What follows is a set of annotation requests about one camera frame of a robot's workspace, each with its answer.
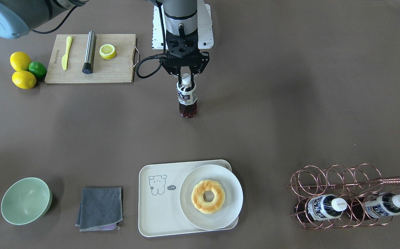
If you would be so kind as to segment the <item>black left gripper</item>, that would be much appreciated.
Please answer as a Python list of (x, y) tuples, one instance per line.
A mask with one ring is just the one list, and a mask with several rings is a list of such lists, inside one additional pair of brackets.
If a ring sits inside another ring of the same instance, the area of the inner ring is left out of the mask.
[(162, 58), (163, 68), (171, 75), (177, 75), (177, 90), (182, 90), (183, 81), (181, 67), (189, 67), (191, 72), (191, 91), (196, 89), (195, 77), (202, 73), (210, 61), (208, 52), (200, 52), (198, 48), (198, 33), (191, 33), (184, 37), (166, 33), (168, 52)]

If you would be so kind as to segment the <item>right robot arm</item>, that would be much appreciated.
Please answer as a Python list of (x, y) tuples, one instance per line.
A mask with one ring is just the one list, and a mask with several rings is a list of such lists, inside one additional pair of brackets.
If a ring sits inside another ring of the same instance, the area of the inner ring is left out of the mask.
[[(0, 37), (16, 39), (80, 0), (0, 0)], [(58, 34), (44, 80), (47, 84), (132, 83), (135, 34)]]

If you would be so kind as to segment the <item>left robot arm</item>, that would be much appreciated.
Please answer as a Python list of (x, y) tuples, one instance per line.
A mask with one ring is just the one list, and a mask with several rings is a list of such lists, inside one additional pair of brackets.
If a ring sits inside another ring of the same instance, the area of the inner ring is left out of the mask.
[[(163, 67), (168, 74), (181, 80), (181, 68), (189, 67), (191, 83), (202, 73), (210, 60), (208, 52), (198, 48), (198, 2), (196, 0), (151, 0), (158, 7), (163, 36), (163, 52), (140, 61), (135, 69), (137, 76), (146, 79)], [(142, 76), (139, 68), (148, 60), (158, 59), (160, 64), (154, 72)]]

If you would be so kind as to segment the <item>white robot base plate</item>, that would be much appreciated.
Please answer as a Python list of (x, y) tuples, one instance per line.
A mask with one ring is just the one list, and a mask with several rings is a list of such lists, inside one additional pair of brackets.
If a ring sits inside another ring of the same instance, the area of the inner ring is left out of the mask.
[[(210, 5), (198, 0), (198, 48), (211, 49), (214, 46)], [(163, 49), (162, 27), (158, 7), (154, 6), (152, 48)]]

